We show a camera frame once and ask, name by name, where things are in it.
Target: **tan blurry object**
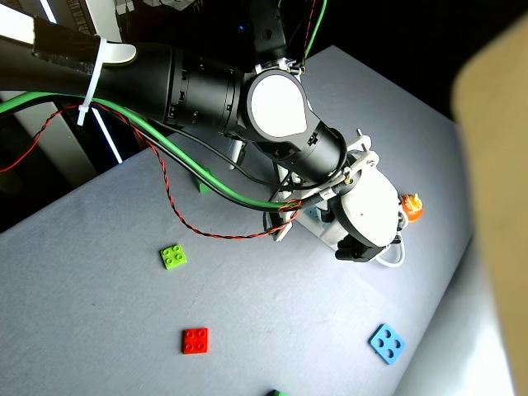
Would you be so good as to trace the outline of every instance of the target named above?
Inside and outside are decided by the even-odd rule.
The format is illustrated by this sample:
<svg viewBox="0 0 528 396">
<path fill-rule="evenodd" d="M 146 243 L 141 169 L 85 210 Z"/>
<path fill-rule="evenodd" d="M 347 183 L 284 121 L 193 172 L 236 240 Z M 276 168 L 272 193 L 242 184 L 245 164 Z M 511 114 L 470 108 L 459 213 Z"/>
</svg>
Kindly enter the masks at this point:
<svg viewBox="0 0 528 396">
<path fill-rule="evenodd" d="M 528 395 L 528 16 L 465 65 L 453 110 L 516 393 Z"/>
</svg>

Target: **white light strip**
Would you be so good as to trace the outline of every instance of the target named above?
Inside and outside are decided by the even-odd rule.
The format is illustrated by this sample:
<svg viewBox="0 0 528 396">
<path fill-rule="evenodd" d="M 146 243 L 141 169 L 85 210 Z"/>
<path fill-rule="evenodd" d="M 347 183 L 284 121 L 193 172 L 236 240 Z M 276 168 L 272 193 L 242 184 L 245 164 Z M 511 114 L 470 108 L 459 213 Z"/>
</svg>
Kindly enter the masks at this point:
<svg viewBox="0 0 528 396">
<path fill-rule="evenodd" d="M 0 4 L 0 35 L 33 45 L 33 18 Z"/>
<path fill-rule="evenodd" d="M 55 19 L 55 15 L 53 15 L 53 12 L 51 11 L 51 7 L 48 4 L 48 0 L 40 0 L 40 4 L 42 4 L 42 8 L 44 8 L 44 12 L 46 13 L 46 16 L 48 17 L 50 22 L 57 23 L 57 20 Z"/>
<path fill-rule="evenodd" d="M 123 163 L 123 160 L 121 159 L 121 156 L 119 155 L 116 145 L 114 144 L 114 141 L 110 137 L 110 134 L 108 133 L 108 129 L 106 128 L 105 123 L 102 121 L 101 114 L 99 114 L 98 109 L 92 108 L 93 115 L 96 117 L 97 122 L 99 123 L 99 126 L 101 127 L 102 133 L 105 135 L 106 141 L 110 145 L 110 148 L 112 149 L 112 152 L 115 155 L 115 159 L 117 159 L 118 163 Z"/>
</svg>

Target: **red wire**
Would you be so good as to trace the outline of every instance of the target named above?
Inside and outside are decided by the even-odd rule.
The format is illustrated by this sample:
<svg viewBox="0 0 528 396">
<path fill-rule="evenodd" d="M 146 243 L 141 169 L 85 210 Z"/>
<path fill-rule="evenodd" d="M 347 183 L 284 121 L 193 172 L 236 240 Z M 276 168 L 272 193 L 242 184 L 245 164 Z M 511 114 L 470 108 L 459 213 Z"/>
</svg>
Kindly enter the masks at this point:
<svg viewBox="0 0 528 396">
<path fill-rule="evenodd" d="M 313 2 L 312 2 L 312 10 L 310 11 L 310 16 L 308 18 L 308 28 L 306 28 L 306 38 L 304 38 L 304 53 L 303 53 L 303 57 L 306 56 L 306 47 L 308 46 L 308 37 L 309 37 L 309 33 L 310 33 L 310 25 L 312 24 L 312 15 L 314 14 L 315 2 L 316 2 L 316 0 L 313 0 Z"/>
<path fill-rule="evenodd" d="M 284 222 L 283 224 L 281 224 L 279 226 L 272 227 L 272 228 L 267 229 L 266 231 L 263 231 L 261 233 L 251 233 L 249 235 L 219 235 L 217 233 L 205 233 L 203 231 L 200 231 L 199 229 L 197 229 L 197 228 L 193 227 L 192 225 L 190 225 L 189 223 L 187 223 L 186 220 L 183 218 L 182 213 L 180 212 L 180 210 L 176 207 L 176 201 L 174 200 L 174 197 L 171 194 L 171 180 L 170 180 L 170 178 L 167 175 L 167 165 L 165 163 L 165 160 L 163 158 L 161 158 L 161 156 L 159 155 L 159 151 L 156 149 L 156 147 L 152 143 L 150 143 L 148 140 L 145 140 L 143 138 L 143 136 L 141 135 L 141 133 L 139 132 L 138 128 L 135 125 L 133 125 L 130 122 L 130 120 L 128 118 L 126 118 L 124 115 L 122 115 L 121 113 L 119 113 L 117 111 L 114 111 L 114 110 L 112 110 L 112 109 L 110 109 L 110 108 L 108 108 L 106 106 L 103 106 L 103 105 L 101 105 L 99 103 L 97 103 L 97 104 L 96 103 L 92 103 L 92 105 L 100 107 L 104 111 L 109 111 L 109 112 L 115 114 L 123 122 L 125 122 L 128 125 L 130 125 L 130 127 L 134 130 L 136 135 L 141 140 L 143 140 L 150 147 L 150 149 L 153 151 L 153 153 L 156 155 L 156 157 L 158 157 L 159 166 L 161 167 L 162 172 L 163 172 L 163 180 L 165 181 L 165 192 L 167 193 L 167 198 L 168 198 L 169 205 L 171 206 L 172 211 L 177 216 L 177 218 L 181 221 L 181 223 L 183 225 L 185 225 L 193 233 L 197 233 L 198 235 L 202 235 L 204 237 L 209 237 L 209 238 L 235 239 L 235 240 L 244 240 L 244 239 L 266 237 L 266 236 L 268 236 L 268 235 L 270 235 L 272 233 L 275 233 L 275 232 L 283 229 L 284 227 L 286 227 L 286 225 L 288 225 L 289 223 L 293 222 L 297 218 L 297 216 L 299 215 L 299 209 L 300 209 L 300 206 L 301 206 L 301 202 L 295 200 L 295 201 L 291 201 L 291 202 L 296 202 L 297 203 L 297 210 L 293 213 L 293 215 L 291 216 L 291 218 L 289 220 L 287 220 L 286 222 Z M 280 209 L 287 209 L 286 206 L 289 203 L 290 202 L 286 203 L 285 206 L 282 206 Z"/>
<path fill-rule="evenodd" d="M 7 171 L 10 171 L 16 165 L 21 163 L 28 155 L 30 155 L 31 152 L 35 149 L 36 145 L 39 143 L 40 138 L 42 137 L 44 130 L 48 127 L 48 125 L 50 124 L 51 120 L 53 120 L 55 116 L 58 116 L 59 114 L 63 113 L 64 111 L 72 109 L 74 107 L 77 107 L 77 106 L 66 106 L 66 107 L 64 107 L 64 108 L 62 108 L 60 110 L 57 110 L 55 113 L 51 114 L 48 117 L 48 119 L 45 121 L 45 123 L 40 127 L 40 130 L 36 133 L 35 137 L 33 138 L 34 141 L 31 144 L 31 146 L 14 163 L 9 165 L 8 167 L 0 169 L 0 173 L 4 173 L 4 172 L 7 172 Z"/>
</svg>

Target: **black tape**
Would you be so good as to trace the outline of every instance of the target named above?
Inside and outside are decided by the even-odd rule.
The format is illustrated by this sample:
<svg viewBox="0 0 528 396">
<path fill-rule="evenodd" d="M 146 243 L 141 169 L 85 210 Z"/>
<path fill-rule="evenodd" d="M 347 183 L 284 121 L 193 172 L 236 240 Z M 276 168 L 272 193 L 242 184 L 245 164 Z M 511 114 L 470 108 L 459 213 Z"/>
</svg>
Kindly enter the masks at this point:
<svg viewBox="0 0 528 396">
<path fill-rule="evenodd" d="M 100 39 L 35 17 L 33 55 L 52 64 L 92 74 Z"/>
</svg>

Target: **table surface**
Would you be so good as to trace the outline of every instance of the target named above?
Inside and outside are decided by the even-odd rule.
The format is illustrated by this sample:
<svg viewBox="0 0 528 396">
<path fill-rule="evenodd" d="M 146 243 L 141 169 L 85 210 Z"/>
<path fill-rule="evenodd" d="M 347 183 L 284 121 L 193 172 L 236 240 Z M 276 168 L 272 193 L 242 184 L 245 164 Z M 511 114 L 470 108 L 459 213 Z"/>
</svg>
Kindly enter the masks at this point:
<svg viewBox="0 0 528 396">
<path fill-rule="evenodd" d="M 0 235 L 0 394 L 392 394 L 472 233 L 457 132 L 335 47 L 309 60 L 304 86 L 328 125 L 371 136 L 399 191 L 421 194 L 425 215 L 403 232 L 406 262 L 340 262 L 300 225 L 281 243 L 195 235 L 145 150 Z M 173 140 L 236 190 L 269 196 Z M 244 166 L 272 175 L 256 150 Z M 259 213 L 201 196 L 175 163 L 168 173 L 190 223 L 261 229 Z M 174 243 L 188 263 L 166 271 L 158 250 Z M 407 343 L 394 365 L 368 344 L 381 323 Z M 198 327 L 210 330 L 209 353 L 182 355 L 182 330 Z"/>
</svg>

